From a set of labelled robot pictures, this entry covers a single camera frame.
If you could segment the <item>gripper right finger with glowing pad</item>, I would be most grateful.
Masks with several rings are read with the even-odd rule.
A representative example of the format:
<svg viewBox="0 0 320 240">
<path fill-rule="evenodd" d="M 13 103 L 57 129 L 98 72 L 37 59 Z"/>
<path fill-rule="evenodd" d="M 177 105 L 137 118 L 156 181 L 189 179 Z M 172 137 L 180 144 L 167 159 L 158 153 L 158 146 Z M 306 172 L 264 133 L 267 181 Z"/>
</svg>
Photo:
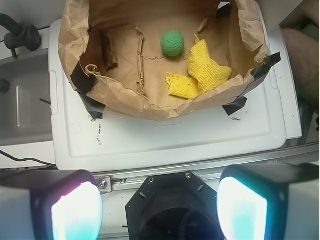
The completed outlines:
<svg viewBox="0 0 320 240">
<path fill-rule="evenodd" d="M 218 185 L 217 214 L 228 240 L 318 240 L 320 167 L 229 165 Z"/>
</svg>

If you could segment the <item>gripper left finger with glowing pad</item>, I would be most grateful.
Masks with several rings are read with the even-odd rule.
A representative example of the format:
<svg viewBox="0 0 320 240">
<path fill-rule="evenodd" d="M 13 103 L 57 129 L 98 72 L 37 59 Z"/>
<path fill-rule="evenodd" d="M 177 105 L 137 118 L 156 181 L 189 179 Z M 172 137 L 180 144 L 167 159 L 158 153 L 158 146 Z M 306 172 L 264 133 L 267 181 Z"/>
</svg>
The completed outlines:
<svg viewBox="0 0 320 240">
<path fill-rule="evenodd" d="M 102 218 L 102 196 L 89 171 L 0 174 L 2 240 L 96 240 Z"/>
</svg>

